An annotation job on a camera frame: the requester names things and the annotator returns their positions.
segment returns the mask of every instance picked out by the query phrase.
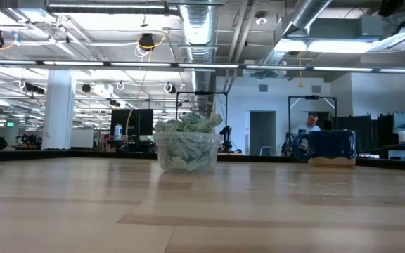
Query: chair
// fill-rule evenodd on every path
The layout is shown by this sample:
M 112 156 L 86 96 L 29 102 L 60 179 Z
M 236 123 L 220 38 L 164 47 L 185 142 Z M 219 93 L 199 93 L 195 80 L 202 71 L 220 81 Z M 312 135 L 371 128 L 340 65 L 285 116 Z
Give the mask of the chair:
M 260 156 L 271 156 L 271 147 L 270 146 L 261 147 Z

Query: table surface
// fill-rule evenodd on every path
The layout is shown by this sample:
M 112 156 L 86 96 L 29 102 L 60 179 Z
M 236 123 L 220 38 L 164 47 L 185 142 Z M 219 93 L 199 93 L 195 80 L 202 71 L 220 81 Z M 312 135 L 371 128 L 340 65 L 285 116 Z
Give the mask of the table surface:
M 405 253 L 405 171 L 0 162 L 0 252 Z

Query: door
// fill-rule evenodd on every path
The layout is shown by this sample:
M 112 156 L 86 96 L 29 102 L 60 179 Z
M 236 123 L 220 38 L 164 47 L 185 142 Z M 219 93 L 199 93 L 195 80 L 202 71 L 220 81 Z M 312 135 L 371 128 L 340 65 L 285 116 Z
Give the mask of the door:
M 260 148 L 265 146 L 276 154 L 276 112 L 251 112 L 250 155 L 260 155 Z

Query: black monitor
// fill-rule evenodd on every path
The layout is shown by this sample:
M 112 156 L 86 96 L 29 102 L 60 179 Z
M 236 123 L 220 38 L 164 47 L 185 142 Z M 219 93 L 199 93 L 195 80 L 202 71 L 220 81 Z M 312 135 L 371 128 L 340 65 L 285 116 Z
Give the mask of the black monitor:
M 126 134 L 126 121 L 131 109 L 112 110 L 110 123 L 110 135 L 115 132 L 115 125 L 123 126 L 123 135 Z M 153 134 L 153 109 L 135 109 L 129 119 L 128 134 L 130 136 L 152 135 Z

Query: clear plastic container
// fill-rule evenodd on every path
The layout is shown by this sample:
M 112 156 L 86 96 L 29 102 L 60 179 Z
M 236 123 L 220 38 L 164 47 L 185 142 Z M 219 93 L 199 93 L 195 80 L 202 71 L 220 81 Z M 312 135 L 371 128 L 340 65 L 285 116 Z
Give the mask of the clear plastic container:
M 153 135 L 159 164 L 165 172 L 211 169 L 217 162 L 223 136 L 195 132 L 169 132 Z

